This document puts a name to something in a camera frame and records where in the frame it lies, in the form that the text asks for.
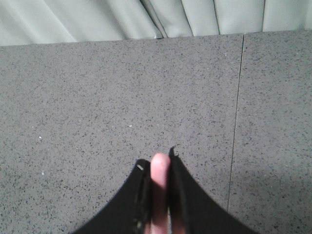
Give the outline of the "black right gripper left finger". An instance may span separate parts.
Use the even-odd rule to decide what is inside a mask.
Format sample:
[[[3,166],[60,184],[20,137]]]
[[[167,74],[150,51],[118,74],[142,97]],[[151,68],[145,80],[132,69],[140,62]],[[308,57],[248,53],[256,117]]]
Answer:
[[[136,161],[114,197],[75,234],[144,234],[151,219],[150,162]]]

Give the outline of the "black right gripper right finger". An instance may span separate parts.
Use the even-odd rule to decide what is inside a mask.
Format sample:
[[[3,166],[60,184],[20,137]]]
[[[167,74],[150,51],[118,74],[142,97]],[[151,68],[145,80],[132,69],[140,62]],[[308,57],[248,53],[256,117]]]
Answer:
[[[219,206],[195,181],[174,147],[169,150],[169,208],[172,226],[186,234],[255,234]]]

